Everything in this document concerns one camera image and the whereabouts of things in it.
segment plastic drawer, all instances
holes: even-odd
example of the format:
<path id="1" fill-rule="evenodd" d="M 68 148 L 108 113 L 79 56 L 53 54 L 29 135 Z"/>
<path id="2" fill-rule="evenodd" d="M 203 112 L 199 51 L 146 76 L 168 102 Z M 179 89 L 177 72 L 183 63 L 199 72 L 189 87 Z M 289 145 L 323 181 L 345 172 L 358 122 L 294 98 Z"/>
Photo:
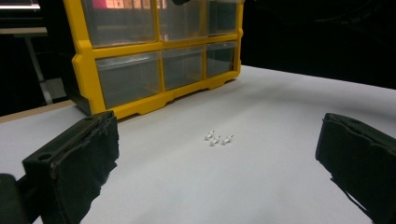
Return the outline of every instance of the plastic drawer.
<path id="1" fill-rule="evenodd" d="M 158 52 L 97 60 L 106 109 L 160 92 L 158 60 Z"/>
<path id="2" fill-rule="evenodd" d="M 206 1 L 190 0 L 176 5 L 172 0 L 157 0 L 160 15 L 160 33 L 163 41 L 206 37 Z"/>
<path id="3" fill-rule="evenodd" d="M 208 35 L 233 34 L 236 30 L 236 10 L 240 0 L 208 0 Z"/>
<path id="4" fill-rule="evenodd" d="M 202 79 L 205 46 L 163 50 L 165 89 L 172 90 Z"/>
<path id="5" fill-rule="evenodd" d="M 214 77 L 233 70 L 235 41 L 206 45 L 206 76 Z"/>
<path id="6" fill-rule="evenodd" d="M 150 0 L 83 0 L 82 3 L 94 48 L 156 40 Z"/>

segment small part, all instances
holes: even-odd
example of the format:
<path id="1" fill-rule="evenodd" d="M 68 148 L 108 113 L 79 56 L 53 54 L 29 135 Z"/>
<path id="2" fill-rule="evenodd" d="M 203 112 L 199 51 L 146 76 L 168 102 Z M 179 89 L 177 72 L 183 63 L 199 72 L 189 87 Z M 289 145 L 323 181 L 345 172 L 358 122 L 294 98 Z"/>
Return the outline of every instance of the small part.
<path id="1" fill-rule="evenodd" d="M 225 146 L 227 143 L 231 143 L 233 140 L 233 135 L 226 137 L 224 140 L 222 140 L 222 144 Z"/>
<path id="2" fill-rule="evenodd" d="M 215 136 L 215 131 L 209 132 L 206 136 L 205 136 L 205 140 L 209 141 L 210 138 L 212 138 L 213 136 Z"/>
<path id="3" fill-rule="evenodd" d="M 221 136 L 215 137 L 215 138 L 213 139 L 213 141 L 210 143 L 210 146 L 213 147 L 215 144 L 217 144 L 217 143 L 220 141 L 220 138 L 221 138 Z"/>

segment dark wall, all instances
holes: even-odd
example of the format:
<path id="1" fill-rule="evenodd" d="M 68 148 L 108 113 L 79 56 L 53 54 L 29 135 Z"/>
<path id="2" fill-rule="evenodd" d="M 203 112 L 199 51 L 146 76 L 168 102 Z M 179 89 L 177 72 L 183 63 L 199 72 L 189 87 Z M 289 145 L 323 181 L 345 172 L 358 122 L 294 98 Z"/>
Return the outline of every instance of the dark wall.
<path id="1" fill-rule="evenodd" d="M 0 35 L 0 116 L 45 105 L 23 38 Z"/>
<path id="2" fill-rule="evenodd" d="M 242 64 L 396 90 L 395 1 L 366 2 L 247 0 Z"/>

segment white tabletop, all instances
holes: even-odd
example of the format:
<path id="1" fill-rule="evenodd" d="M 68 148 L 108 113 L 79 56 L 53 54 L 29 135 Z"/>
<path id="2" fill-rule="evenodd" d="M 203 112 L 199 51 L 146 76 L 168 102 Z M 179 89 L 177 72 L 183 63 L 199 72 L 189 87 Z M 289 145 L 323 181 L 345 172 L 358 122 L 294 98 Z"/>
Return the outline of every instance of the white tabletop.
<path id="1" fill-rule="evenodd" d="M 82 223 L 370 224 L 315 160 L 326 113 L 396 136 L 396 91 L 242 66 L 237 80 L 119 123 L 120 158 Z M 0 172 L 84 118 L 0 124 Z M 231 144 L 211 147 L 209 131 Z"/>

